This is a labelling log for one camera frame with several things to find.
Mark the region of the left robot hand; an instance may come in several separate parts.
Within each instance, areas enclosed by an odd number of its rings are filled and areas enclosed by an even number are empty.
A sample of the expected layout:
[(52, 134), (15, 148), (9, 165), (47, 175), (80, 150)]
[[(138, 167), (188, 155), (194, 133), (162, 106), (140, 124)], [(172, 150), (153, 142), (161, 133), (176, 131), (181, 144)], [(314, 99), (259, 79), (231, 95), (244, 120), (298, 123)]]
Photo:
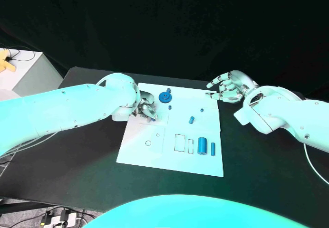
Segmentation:
[(156, 121), (158, 113), (156, 113), (156, 106), (155, 106), (155, 96), (152, 95), (152, 93), (146, 91), (140, 91), (140, 101), (132, 115), (135, 117), (139, 116), (146, 118), (148, 122)]

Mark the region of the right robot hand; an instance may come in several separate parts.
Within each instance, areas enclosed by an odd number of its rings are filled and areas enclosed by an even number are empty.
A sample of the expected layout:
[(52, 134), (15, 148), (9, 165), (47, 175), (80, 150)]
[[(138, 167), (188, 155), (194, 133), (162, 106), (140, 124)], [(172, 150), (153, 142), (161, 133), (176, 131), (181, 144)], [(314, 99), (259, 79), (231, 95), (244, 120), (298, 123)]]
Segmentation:
[(257, 82), (240, 70), (233, 70), (220, 76), (207, 84), (207, 88), (220, 86), (220, 92), (207, 92), (211, 99), (224, 101), (227, 103), (237, 103), (249, 94), (260, 87)]

